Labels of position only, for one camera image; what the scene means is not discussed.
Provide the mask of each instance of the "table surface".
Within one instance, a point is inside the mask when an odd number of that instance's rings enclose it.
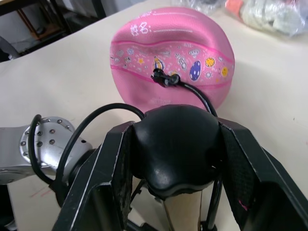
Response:
[[[35,114],[61,116],[77,126],[96,108],[122,102],[109,66],[111,39],[127,21],[169,6],[169,1],[140,3],[34,53],[1,63],[0,127],[29,124]],[[282,39],[260,33],[224,12],[212,18],[227,34],[236,60],[232,87],[218,116],[249,128],[308,197],[308,37]],[[82,137],[98,146],[111,127],[129,120],[138,119],[122,110],[107,112]],[[52,228],[59,208],[43,182],[32,176],[9,188],[19,231]],[[144,203],[139,207],[142,215],[150,213]],[[221,231],[238,230],[224,192],[217,225]]]

